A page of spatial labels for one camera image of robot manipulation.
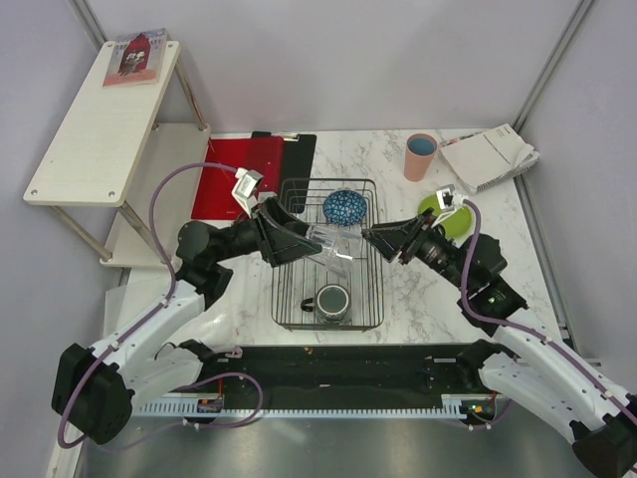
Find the black wire dish rack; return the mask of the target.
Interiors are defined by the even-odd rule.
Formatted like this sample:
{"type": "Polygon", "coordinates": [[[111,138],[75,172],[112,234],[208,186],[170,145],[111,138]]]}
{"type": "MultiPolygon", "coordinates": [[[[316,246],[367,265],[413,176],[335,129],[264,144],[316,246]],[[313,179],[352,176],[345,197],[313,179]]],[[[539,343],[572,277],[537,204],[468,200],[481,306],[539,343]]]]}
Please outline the black wire dish rack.
{"type": "Polygon", "coordinates": [[[273,272],[271,314],[290,331],[361,331],[384,319],[383,261],[361,231],[379,222],[366,178],[287,179],[282,203],[323,251],[273,272]]]}

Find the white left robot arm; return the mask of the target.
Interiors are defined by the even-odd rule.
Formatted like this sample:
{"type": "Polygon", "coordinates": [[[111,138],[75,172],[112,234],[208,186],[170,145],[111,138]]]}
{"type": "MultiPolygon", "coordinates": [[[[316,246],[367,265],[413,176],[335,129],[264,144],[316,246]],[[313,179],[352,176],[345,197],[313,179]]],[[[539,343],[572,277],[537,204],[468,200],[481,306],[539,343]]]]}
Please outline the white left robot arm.
{"type": "Polygon", "coordinates": [[[69,346],[57,369],[52,407],[61,416],[58,443],[70,449],[66,425],[103,445],[126,426],[135,407],[187,383],[207,391],[218,380],[218,367],[196,351],[177,347],[158,359],[160,347],[225,293],[233,276],[223,262],[260,253],[271,266],[321,253],[311,225],[295,218],[278,198],[265,200],[253,216],[225,228],[200,221],[178,233],[178,270],[171,270],[166,295],[142,316],[88,348],[69,346]]]}

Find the lime green plastic plate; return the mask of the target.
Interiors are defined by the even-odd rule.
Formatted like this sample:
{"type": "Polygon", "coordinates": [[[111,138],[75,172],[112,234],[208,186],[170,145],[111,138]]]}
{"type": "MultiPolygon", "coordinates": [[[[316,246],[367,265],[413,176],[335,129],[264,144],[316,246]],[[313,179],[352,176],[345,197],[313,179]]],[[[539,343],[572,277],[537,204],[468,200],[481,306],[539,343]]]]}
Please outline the lime green plastic plate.
{"type": "MultiPolygon", "coordinates": [[[[432,208],[435,216],[441,215],[437,198],[431,194],[419,203],[417,213],[422,214],[427,209],[432,208]]],[[[466,237],[473,227],[473,216],[468,207],[457,210],[449,218],[442,221],[441,227],[444,229],[444,235],[447,239],[459,240],[466,237]]]]}

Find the clear glass tumbler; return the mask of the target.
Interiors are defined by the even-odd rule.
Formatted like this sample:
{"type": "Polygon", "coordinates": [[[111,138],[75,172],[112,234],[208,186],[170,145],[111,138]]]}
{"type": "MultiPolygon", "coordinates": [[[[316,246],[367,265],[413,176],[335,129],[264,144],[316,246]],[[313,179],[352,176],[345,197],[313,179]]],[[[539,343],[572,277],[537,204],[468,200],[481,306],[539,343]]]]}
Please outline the clear glass tumbler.
{"type": "Polygon", "coordinates": [[[311,225],[306,238],[322,245],[322,251],[307,257],[307,260],[342,279],[350,275],[354,261],[361,255],[362,235],[359,225],[311,225]]]}

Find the light blue plastic cup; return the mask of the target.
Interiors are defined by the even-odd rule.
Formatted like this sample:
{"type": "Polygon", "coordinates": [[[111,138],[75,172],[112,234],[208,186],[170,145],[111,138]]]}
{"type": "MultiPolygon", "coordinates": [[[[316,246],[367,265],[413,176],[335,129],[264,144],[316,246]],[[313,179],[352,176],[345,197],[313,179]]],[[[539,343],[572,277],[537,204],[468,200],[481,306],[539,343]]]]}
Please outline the light blue plastic cup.
{"type": "Polygon", "coordinates": [[[410,137],[407,141],[408,150],[418,156],[428,156],[437,150],[437,141],[429,136],[410,137]]]}

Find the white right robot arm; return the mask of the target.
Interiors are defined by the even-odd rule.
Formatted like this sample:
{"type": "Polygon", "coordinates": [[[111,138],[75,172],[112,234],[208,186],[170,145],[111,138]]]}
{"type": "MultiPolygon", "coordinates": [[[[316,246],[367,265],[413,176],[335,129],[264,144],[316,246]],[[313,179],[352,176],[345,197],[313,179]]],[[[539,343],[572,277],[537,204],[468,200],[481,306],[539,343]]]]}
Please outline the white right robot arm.
{"type": "Polygon", "coordinates": [[[475,232],[457,246],[430,213],[375,224],[364,240],[387,261],[419,260],[460,293],[465,319],[487,335],[456,366],[465,390],[503,393],[556,430],[596,477],[636,468],[636,396],[614,383],[549,330],[501,276],[499,240],[475,232]]]}

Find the pink plastic cup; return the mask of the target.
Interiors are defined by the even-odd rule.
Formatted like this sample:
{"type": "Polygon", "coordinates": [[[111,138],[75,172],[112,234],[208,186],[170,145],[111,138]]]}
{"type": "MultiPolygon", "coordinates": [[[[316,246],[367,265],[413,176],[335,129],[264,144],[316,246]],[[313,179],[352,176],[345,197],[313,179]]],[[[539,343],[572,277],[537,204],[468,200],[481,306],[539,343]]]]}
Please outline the pink plastic cup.
{"type": "MultiPolygon", "coordinates": [[[[412,134],[410,137],[417,137],[417,136],[425,136],[425,137],[429,136],[430,138],[434,138],[432,135],[426,134],[426,133],[415,133],[415,134],[412,134]]],[[[418,156],[416,154],[411,153],[408,150],[407,142],[406,142],[404,170],[403,170],[405,178],[411,182],[418,182],[422,180],[431,162],[433,161],[437,151],[438,151],[438,141],[437,141],[437,150],[434,154],[431,154],[428,156],[418,156]]]]}

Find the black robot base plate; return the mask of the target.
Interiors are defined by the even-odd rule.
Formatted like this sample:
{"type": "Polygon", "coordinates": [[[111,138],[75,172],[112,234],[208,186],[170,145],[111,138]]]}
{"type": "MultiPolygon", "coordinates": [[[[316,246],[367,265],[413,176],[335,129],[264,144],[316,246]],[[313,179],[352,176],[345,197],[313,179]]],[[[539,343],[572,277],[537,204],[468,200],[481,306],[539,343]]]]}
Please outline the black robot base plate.
{"type": "Polygon", "coordinates": [[[397,406],[445,395],[490,397],[461,358],[465,344],[254,346],[238,358],[206,353],[195,380],[232,404],[397,406]]]}

